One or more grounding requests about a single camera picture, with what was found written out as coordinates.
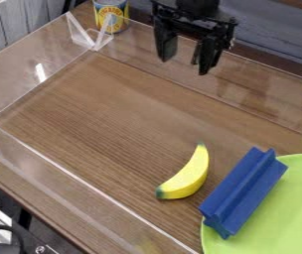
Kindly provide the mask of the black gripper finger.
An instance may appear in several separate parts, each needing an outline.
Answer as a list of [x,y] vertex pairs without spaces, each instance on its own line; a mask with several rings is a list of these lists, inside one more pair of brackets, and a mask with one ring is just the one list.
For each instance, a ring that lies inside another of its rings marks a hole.
[[222,51],[221,40],[217,36],[206,35],[198,40],[191,65],[199,66],[199,75],[207,74],[217,66]]
[[154,17],[154,37],[158,57],[164,63],[178,51],[178,34],[171,24],[160,17]]

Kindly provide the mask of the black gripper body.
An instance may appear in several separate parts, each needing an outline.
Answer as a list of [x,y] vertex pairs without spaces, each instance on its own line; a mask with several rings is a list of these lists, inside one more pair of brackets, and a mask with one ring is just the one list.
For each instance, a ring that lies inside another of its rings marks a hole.
[[227,44],[234,39],[235,17],[221,7],[221,0],[151,0],[152,19],[166,20],[176,34],[214,35]]

